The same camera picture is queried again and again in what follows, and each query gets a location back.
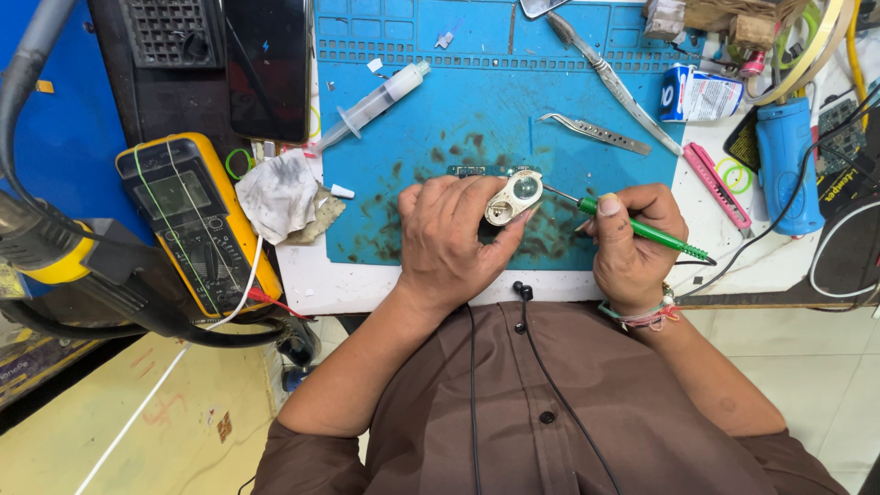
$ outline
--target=yellow multimeter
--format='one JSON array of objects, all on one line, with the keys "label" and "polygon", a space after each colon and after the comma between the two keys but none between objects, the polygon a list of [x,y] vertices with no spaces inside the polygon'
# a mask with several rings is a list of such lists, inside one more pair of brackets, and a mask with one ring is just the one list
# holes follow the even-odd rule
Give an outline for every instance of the yellow multimeter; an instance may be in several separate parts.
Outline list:
[{"label": "yellow multimeter", "polygon": [[[257,236],[211,142],[185,132],[139,144],[116,157],[116,170],[202,311],[231,313],[250,277]],[[281,283],[260,256],[253,285],[278,299]],[[242,313],[270,304],[251,302]]]}]

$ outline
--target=smartphone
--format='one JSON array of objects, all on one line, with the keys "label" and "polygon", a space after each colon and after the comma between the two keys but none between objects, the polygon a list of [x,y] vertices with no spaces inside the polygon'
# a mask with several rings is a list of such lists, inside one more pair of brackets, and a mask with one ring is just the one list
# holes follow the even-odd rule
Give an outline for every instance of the smartphone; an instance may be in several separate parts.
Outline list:
[{"label": "smartphone", "polygon": [[226,0],[226,80],[232,130],[303,144],[312,75],[310,0]]}]

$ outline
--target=forearm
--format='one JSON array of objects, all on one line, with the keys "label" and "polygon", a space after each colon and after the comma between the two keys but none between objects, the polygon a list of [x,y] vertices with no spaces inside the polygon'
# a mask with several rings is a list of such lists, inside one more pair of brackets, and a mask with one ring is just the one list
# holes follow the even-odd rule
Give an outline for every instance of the forearm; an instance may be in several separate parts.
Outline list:
[{"label": "forearm", "polygon": [[635,338],[659,354],[697,409],[731,437],[781,432],[785,419],[684,315],[663,330],[635,329]]},{"label": "forearm", "polygon": [[379,397],[444,316],[418,309],[400,287],[290,395],[278,421],[294,432],[355,437],[370,427]]}]

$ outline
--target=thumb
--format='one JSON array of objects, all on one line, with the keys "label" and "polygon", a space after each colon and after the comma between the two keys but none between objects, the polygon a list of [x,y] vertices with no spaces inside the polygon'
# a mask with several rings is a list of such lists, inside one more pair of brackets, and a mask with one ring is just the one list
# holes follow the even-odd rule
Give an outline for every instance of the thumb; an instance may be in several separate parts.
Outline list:
[{"label": "thumb", "polygon": [[541,203],[538,203],[531,210],[523,211],[508,223],[504,230],[495,236],[492,244],[482,249],[481,254],[484,256],[484,259],[498,266],[507,266],[507,262],[517,252],[519,243],[523,240],[525,223],[535,214],[540,205]]},{"label": "thumb", "polygon": [[614,193],[600,196],[597,203],[595,223],[599,250],[605,251],[604,255],[609,258],[622,256],[632,259],[636,251],[627,209]]}]

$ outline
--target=person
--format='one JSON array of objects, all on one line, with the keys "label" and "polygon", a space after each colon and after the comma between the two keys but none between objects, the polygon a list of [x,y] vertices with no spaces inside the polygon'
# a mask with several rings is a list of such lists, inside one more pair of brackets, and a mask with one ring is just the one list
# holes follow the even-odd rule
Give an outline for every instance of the person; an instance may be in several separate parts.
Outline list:
[{"label": "person", "polygon": [[[444,176],[400,193],[400,279],[284,404],[254,494],[846,493],[680,312],[624,330],[595,302],[525,302],[512,288],[510,302],[462,307],[533,213],[477,240],[505,182]],[[658,307],[679,255],[634,237],[630,215],[688,234],[662,184],[598,199],[584,229],[598,240],[593,275],[623,321]]]}]

